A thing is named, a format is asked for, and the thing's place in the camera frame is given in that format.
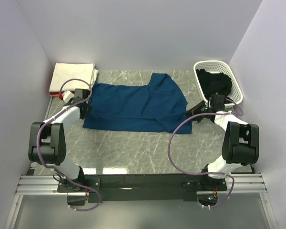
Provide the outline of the blue t-shirt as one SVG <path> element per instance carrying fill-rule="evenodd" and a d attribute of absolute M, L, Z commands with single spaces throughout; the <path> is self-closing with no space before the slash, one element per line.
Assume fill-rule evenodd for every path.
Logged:
<path fill-rule="evenodd" d="M 166 73 L 153 73 L 147 85 L 95 83 L 89 99 L 92 107 L 83 128 L 130 132 L 190 134 L 192 122 L 185 115 L 187 100 Z"/>

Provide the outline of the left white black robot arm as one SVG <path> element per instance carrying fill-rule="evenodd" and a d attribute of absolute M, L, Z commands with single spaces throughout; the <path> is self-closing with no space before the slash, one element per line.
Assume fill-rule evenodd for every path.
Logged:
<path fill-rule="evenodd" d="M 85 188 L 83 169 L 66 158 L 67 148 L 65 130 L 75 121 L 84 119 L 91 111 L 88 104 L 92 92 L 88 89 L 76 89 L 67 97 L 63 108 L 52 118 L 31 125 L 28 157 L 31 162 L 52 168 L 63 179 L 69 179 L 69 186 L 79 192 Z"/>

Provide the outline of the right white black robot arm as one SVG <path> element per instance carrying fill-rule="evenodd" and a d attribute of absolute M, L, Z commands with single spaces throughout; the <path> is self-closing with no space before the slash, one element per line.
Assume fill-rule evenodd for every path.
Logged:
<path fill-rule="evenodd" d="M 208 102 L 201 101 L 185 112 L 187 117 L 194 116 L 193 120 L 198 123 L 206 118 L 225 130 L 221 155 L 202 170 L 206 173 L 200 178 L 200 186 L 204 190 L 211 190 L 216 179 L 223 179 L 237 168 L 254 164 L 259 158 L 259 126 L 240 120 L 232 111 L 224 111 L 226 102 L 236 105 L 224 95 L 213 94 Z"/>

